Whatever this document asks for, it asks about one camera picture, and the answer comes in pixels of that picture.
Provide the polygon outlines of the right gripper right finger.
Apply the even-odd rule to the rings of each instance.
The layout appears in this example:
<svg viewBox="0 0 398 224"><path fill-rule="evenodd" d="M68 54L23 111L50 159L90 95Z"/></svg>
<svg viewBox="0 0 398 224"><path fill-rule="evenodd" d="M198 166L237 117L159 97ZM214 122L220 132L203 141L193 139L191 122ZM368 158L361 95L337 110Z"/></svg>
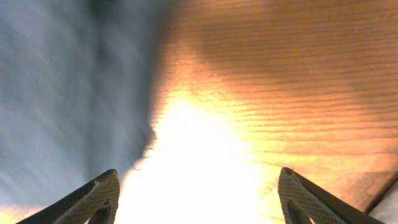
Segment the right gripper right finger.
<svg viewBox="0 0 398 224"><path fill-rule="evenodd" d="M287 167L281 169L278 194L286 224L384 224Z"/></svg>

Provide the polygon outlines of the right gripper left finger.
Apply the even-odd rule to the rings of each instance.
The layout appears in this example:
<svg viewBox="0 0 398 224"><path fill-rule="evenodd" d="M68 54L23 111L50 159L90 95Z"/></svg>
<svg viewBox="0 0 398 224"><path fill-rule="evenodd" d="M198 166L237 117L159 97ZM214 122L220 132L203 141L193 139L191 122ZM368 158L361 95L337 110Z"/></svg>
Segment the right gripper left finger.
<svg viewBox="0 0 398 224"><path fill-rule="evenodd" d="M119 195L118 172L110 169L17 224L113 224Z"/></svg>

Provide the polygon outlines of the navy blue shorts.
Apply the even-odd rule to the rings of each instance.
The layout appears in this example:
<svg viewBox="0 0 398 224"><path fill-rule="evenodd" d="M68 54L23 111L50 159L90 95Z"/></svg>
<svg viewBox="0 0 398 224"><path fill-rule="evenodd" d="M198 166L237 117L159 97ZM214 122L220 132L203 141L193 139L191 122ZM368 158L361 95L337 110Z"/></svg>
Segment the navy blue shorts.
<svg viewBox="0 0 398 224"><path fill-rule="evenodd" d="M46 207L142 157L174 4L1 0L2 206Z"/></svg>

